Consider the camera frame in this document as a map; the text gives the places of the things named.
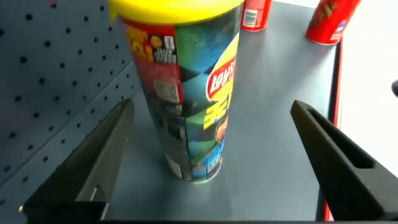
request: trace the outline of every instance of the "blue pegboard panel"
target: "blue pegboard panel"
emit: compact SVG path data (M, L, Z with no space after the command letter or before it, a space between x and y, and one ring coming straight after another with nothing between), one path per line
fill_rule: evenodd
M0 222L141 88L131 60L105 1L0 1Z

